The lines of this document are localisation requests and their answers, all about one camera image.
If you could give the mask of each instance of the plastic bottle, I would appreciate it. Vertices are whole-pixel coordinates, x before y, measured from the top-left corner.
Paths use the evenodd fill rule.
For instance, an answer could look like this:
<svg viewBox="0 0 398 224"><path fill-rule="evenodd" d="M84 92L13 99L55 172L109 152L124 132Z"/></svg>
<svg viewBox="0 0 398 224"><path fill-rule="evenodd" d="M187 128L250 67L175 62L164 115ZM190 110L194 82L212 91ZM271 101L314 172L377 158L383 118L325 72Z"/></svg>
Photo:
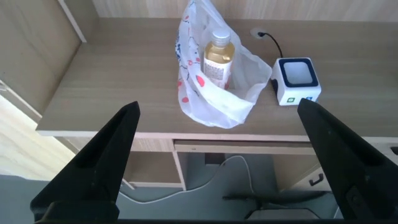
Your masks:
<svg viewBox="0 0 398 224"><path fill-rule="evenodd" d="M216 29L206 46L203 73L218 87L228 89L235 46L228 29Z"/></svg>

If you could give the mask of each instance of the white plastic bag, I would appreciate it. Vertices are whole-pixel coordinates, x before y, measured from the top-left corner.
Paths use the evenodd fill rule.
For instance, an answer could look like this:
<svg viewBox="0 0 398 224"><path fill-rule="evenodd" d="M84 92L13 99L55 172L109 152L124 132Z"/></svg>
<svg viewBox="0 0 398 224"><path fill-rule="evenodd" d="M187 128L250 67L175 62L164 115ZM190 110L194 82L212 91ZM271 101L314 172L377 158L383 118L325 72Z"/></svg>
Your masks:
<svg viewBox="0 0 398 224"><path fill-rule="evenodd" d="M235 46L228 90L218 88L201 71L203 49L210 42L213 30L220 27L230 30ZM188 3L178 30L175 53L180 64L178 101L181 109L207 126L233 128L244 123L272 72L268 64L241 45L238 35L210 0Z"/></svg>

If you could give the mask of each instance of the gray floor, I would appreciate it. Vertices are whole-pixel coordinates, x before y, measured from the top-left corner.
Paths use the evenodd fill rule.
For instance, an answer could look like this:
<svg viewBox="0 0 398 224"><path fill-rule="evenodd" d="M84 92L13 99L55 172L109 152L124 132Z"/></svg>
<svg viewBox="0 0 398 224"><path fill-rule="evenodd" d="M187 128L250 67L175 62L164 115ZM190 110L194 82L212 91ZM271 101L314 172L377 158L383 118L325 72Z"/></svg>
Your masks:
<svg viewBox="0 0 398 224"><path fill-rule="evenodd" d="M247 154L243 156L249 164L256 193L263 197L279 195L271 156ZM201 186L216 172L217 166L205 166L204 163L204 154L189 154L189 189ZM0 223L32 223L33 216L29 210L29 203L47 183L10 176L0 176L0 183ZM121 190L136 200L147 201L178 192L180 189L139 188L132 191L123 187ZM138 205L119 195L116 203L120 209L119 218L126 219L242 220L249 211L255 209L255 203L224 201L222 196L250 193L244 162L240 158L234 158L220 167L211 183L200 190L147 205ZM286 192L284 196L302 197L303 194L307 193ZM332 194L287 206L309 208L320 218L333 218L336 211L336 201Z"/></svg>

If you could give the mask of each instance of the small white device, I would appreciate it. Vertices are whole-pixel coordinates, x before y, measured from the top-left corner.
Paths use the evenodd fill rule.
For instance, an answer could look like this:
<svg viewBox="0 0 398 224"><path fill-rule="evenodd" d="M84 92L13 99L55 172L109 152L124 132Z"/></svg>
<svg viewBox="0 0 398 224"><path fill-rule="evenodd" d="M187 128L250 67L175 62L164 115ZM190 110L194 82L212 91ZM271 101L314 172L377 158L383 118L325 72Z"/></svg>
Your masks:
<svg viewBox="0 0 398 224"><path fill-rule="evenodd" d="M322 90L309 58L278 58L271 83L281 106L298 105L302 98L317 101Z"/></svg>

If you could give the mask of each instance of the desk surface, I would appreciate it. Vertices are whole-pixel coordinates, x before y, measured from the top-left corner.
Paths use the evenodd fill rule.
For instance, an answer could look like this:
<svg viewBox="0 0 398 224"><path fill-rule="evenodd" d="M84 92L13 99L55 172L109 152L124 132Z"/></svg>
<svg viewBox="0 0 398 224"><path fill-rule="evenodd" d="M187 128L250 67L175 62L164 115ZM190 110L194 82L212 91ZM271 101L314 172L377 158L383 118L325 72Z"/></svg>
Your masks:
<svg viewBox="0 0 398 224"><path fill-rule="evenodd" d="M322 86L319 104L364 137L398 141L398 26L394 23L227 21L270 66L278 57L310 57ZM245 124L209 128L183 114L174 54L178 19L100 19L82 44L37 130L51 136L93 136L127 103L138 101L137 137L307 141L296 106L279 106L268 83Z"/></svg>

